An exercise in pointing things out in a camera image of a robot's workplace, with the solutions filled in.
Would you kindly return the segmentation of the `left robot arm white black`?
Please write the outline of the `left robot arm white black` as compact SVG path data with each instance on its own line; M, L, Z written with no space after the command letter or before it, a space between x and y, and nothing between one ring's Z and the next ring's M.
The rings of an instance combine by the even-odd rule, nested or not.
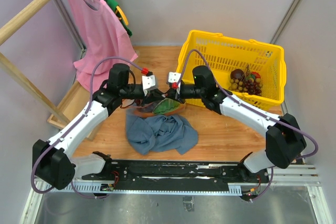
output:
M75 178L95 174L100 179L112 175L112 166L107 164L108 156L92 153L74 158L73 153L80 143L96 126L107 119L123 100L142 100L162 98L158 91L155 75L143 68L142 82L129 83L130 67L116 63L110 69L109 77L100 88L91 93L85 108L59 133L47 141L38 140L33 145L33 165L31 185L35 188L35 177L47 182L52 188L66 188Z

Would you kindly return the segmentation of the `dark red grape bunch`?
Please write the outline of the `dark red grape bunch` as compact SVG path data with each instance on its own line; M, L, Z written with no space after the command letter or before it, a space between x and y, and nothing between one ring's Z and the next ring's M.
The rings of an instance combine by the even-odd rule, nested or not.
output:
M249 95L261 96L262 80L260 78L250 78L243 83L242 92L248 93Z

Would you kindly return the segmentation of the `dark purple plum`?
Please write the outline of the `dark purple plum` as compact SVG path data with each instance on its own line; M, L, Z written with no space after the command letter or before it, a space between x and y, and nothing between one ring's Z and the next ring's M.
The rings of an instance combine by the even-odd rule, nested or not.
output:
M231 79L242 80L242 79L244 79L244 77L245 77L245 73L241 69L235 69L230 73L230 78Z

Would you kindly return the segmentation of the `pink t-shirt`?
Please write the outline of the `pink t-shirt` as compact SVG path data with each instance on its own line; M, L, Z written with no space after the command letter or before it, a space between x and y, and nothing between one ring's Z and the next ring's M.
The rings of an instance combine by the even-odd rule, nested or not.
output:
M77 81L90 90L93 69L107 57L135 61L138 57L130 38L115 13L104 0L68 0L74 22L84 41L86 55L73 63Z

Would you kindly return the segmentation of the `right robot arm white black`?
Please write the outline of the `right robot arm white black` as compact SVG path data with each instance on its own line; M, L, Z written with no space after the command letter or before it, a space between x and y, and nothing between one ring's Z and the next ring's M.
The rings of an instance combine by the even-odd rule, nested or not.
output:
M200 99L207 109L238 120L265 138L263 150L247 154L241 160L238 177L242 181L250 182L257 172L266 168L287 168L306 148L306 141L299 132L294 116L288 113L279 116L246 103L220 88L206 66L195 67L192 73L192 84L184 84L182 75L178 72L168 74L168 98L180 102L185 99Z

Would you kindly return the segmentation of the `blue crumpled cloth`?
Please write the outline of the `blue crumpled cloth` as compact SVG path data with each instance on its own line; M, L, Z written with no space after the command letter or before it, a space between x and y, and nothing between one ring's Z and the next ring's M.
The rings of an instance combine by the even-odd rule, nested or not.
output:
M141 118L127 114L125 133L129 144L140 154L176 150L183 155L198 144L198 132L180 115Z

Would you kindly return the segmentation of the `yellow plastic basket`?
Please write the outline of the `yellow plastic basket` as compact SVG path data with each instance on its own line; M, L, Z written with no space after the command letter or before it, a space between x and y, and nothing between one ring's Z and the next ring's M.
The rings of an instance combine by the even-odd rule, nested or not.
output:
M205 63L209 64L215 79L224 89L229 88L230 73L235 69L248 68L258 73L263 84L261 95L235 93L247 103L268 111L284 101L287 69L285 52L280 46L191 30L180 51L176 71L183 74L184 83L192 84L193 68Z

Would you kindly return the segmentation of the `toy watermelon slice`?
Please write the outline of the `toy watermelon slice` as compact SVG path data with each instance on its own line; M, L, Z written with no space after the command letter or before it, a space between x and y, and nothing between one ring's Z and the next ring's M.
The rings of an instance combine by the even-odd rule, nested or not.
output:
M167 114L175 111L180 107L180 103L178 101L166 98L160 101L153 109L154 114Z

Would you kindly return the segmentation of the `colourful small toy fruit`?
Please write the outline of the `colourful small toy fruit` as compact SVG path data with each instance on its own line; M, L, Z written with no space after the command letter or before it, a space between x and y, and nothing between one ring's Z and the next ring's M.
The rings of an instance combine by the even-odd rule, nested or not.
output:
M247 80L253 79L257 83L261 83L261 75L257 72L250 72L250 74L247 76Z

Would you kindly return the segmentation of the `wooden clothes rack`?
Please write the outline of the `wooden clothes rack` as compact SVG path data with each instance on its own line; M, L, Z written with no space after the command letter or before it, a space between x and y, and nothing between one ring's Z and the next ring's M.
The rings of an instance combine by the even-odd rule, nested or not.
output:
M32 0L1 0L4 25ZM67 24L67 0L51 0L1 45L1 52L53 104L72 86L74 62L81 47ZM30 133L35 138L55 131L47 122L49 111L9 74L1 72L1 131Z

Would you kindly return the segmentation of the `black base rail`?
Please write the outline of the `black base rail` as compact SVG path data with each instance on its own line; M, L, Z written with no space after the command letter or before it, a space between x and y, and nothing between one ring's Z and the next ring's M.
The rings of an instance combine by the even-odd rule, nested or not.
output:
M237 163L112 160L100 173L83 180L107 183L117 179L117 190L154 193L224 193L230 183L266 184L266 170L243 175Z

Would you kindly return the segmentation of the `clear zip bag orange seal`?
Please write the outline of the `clear zip bag orange seal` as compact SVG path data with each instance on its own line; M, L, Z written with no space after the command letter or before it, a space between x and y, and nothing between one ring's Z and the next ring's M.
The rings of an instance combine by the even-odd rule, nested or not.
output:
M170 116L181 113L185 108L185 103L180 103L165 96L160 98L145 97L135 99L135 103L127 109L126 115L140 118L150 118L157 115Z

